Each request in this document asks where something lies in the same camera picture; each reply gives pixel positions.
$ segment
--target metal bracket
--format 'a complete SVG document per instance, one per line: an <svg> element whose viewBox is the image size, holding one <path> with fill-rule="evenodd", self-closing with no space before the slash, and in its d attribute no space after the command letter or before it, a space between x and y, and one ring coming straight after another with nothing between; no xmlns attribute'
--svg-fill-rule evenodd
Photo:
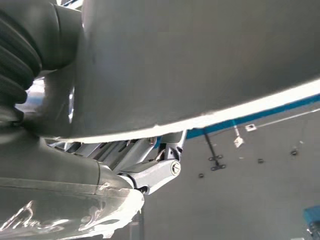
<svg viewBox="0 0 320 240"><path fill-rule="evenodd" d="M180 171L180 163L175 159L146 160L122 170L120 174L131 179L134 188L150 195L177 177Z"/></svg>

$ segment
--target gray metal panel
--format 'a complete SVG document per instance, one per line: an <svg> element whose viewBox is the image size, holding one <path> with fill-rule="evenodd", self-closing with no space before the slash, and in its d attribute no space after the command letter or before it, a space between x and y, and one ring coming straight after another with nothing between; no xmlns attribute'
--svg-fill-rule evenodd
<svg viewBox="0 0 320 240"><path fill-rule="evenodd" d="M43 125L35 131L65 139L137 131L313 80L319 9L318 0L85 1L75 69L45 79L74 81L72 124L61 111L54 123L35 122ZM69 93L51 101L63 109Z"/></svg>

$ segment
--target pivot bolt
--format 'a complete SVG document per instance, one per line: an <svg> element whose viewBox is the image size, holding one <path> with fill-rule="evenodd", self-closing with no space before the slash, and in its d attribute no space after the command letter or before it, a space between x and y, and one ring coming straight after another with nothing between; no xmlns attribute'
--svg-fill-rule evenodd
<svg viewBox="0 0 320 240"><path fill-rule="evenodd" d="M180 171L181 171L181 165L178 161L174 161L171 166L171 172L174 176L179 175Z"/></svg>

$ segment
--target gray painted metal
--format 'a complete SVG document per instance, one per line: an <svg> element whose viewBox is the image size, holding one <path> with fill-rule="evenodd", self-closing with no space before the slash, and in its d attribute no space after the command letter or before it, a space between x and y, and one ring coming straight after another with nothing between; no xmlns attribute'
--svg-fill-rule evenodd
<svg viewBox="0 0 320 240"><path fill-rule="evenodd" d="M63 139L127 133L313 80L319 8L318 0L85 1L76 60L45 76L45 98L36 114L26 111L26 126Z"/></svg>

